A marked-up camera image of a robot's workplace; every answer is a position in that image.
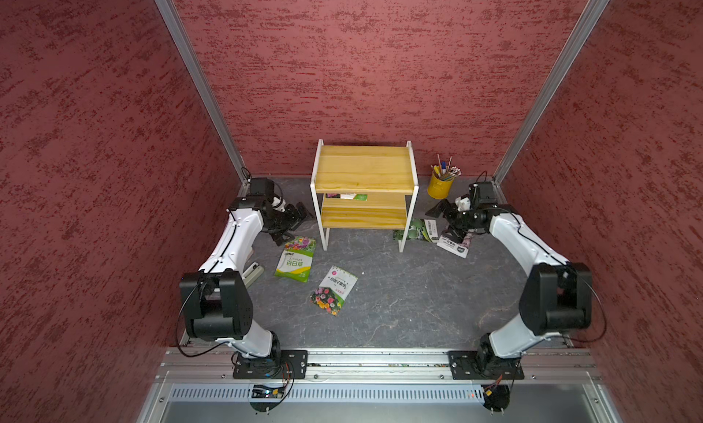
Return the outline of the green lawn seed bag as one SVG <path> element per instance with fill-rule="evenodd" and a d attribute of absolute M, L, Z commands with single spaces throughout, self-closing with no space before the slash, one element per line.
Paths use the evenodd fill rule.
<path fill-rule="evenodd" d="M 437 222 L 434 219 L 419 219 L 414 218 L 408 227 L 408 233 L 405 234 L 403 229 L 393 231 L 393 239 L 401 241 L 406 240 L 422 240 L 430 243 L 439 242 L 439 230 Z"/>

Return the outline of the green white seed bag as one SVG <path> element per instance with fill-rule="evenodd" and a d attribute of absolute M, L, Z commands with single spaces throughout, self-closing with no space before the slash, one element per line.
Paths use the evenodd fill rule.
<path fill-rule="evenodd" d="M 307 282 L 313 263 L 317 241 L 309 237 L 296 237 L 285 243 L 283 253 L 276 266 L 275 276 Z"/>

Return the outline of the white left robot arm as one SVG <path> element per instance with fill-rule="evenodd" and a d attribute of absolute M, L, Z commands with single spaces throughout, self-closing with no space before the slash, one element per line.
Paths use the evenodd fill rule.
<path fill-rule="evenodd" d="M 280 375 L 287 382 L 306 376 L 308 352 L 282 349 L 276 334 L 254 320 L 245 278 L 254 272 L 246 264 L 259 234 L 268 234 L 280 246 L 307 216 L 304 205 L 285 202 L 274 181 L 248 181 L 247 194 L 236 198 L 227 209 L 226 227 L 211 256 L 198 271 L 184 274 L 179 282 L 178 317 L 184 322 L 185 333 L 213 343 L 204 351 L 188 353 L 176 334 L 181 355 L 199 357 L 226 345 L 239 355 L 234 361 L 235 378 Z"/>

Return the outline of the colourful flower seed bag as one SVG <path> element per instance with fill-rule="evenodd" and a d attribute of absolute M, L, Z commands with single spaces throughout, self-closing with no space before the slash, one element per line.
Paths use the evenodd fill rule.
<path fill-rule="evenodd" d="M 309 299 L 320 309 L 337 316 L 357 282 L 357 276 L 351 272 L 332 266 Z"/>

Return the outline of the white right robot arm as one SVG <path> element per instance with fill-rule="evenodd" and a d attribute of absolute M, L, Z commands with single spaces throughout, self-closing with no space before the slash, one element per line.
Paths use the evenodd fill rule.
<path fill-rule="evenodd" d="M 455 380 L 496 384 L 507 377 L 522 379 L 523 354 L 542 342 L 591 326 L 592 304 L 602 301 L 592 285 L 591 270 L 558 254 L 510 205 L 480 203 L 467 208 L 447 199 L 426 216 L 444 217 L 452 238 L 479 230 L 499 240 L 527 275 L 518 314 L 502 328 L 487 333 L 475 351 L 448 352 Z"/>

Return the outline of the white wooden two-tier shelf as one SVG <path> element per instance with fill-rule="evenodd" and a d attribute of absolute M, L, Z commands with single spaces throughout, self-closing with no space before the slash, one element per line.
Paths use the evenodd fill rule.
<path fill-rule="evenodd" d="M 324 250 L 333 229 L 407 234 L 419 196 L 413 144 L 328 145 L 320 139 L 309 188 Z M 367 194 L 368 200 L 326 200 L 325 194 Z"/>

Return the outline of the pink flower seed bag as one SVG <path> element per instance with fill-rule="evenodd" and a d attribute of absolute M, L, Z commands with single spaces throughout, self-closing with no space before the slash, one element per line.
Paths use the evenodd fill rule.
<path fill-rule="evenodd" d="M 441 236 L 437 246 L 459 258 L 467 258 L 469 254 L 470 244 L 472 243 L 472 235 L 467 234 L 460 242 L 456 242 L 449 236 Z"/>

